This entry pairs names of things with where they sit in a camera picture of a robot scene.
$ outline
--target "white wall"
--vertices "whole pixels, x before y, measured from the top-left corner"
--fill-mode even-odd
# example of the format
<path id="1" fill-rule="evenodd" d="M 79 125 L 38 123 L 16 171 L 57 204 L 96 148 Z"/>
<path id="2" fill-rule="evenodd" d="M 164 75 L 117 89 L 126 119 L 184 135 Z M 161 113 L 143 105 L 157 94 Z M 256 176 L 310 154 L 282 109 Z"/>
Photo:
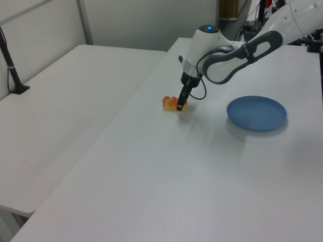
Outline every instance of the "white wall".
<path id="1" fill-rule="evenodd" d="M 85 43 L 76 0 L 50 1 L 3 24 L 2 29 L 23 83 Z M 0 100 L 7 94 L 7 65 L 0 53 Z"/>
<path id="2" fill-rule="evenodd" d="M 216 23 L 218 0 L 82 0 L 95 45 L 167 51 Z"/>

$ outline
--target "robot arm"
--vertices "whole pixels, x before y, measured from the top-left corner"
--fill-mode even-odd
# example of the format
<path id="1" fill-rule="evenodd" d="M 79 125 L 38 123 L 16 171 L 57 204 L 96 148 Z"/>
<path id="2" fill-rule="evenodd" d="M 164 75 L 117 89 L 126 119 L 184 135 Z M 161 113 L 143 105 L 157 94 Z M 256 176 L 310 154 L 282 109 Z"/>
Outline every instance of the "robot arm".
<path id="1" fill-rule="evenodd" d="M 182 104 L 192 88 L 198 86 L 203 74 L 212 83 L 224 84 L 240 69 L 283 45 L 313 33 L 322 25 L 323 0 L 293 0 L 280 8 L 269 18 L 262 30 L 240 48 L 225 39 L 220 31 L 212 33 L 204 26 L 199 28 L 194 34 L 184 63 L 181 78 L 184 87 L 177 109 L 181 110 Z"/>

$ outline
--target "white table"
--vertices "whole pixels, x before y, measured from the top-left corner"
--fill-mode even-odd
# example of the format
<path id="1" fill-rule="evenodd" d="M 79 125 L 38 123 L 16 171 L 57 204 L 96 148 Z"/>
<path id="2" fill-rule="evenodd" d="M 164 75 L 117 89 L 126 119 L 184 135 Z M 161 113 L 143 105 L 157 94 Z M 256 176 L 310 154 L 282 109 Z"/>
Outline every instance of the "white table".
<path id="1" fill-rule="evenodd" d="M 165 55 L 80 45 L 0 102 L 0 209 L 30 216 Z"/>
<path id="2" fill-rule="evenodd" d="M 284 46 L 225 85 L 206 83 L 207 99 L 189 99 L 186 113 L 164 111 L 190 41 L 173 45 L 13 242 L 321 241 L 318 55 Z M 234 126 L 226 107 L 244 95 L 279 101 L 288 123 Z"/>

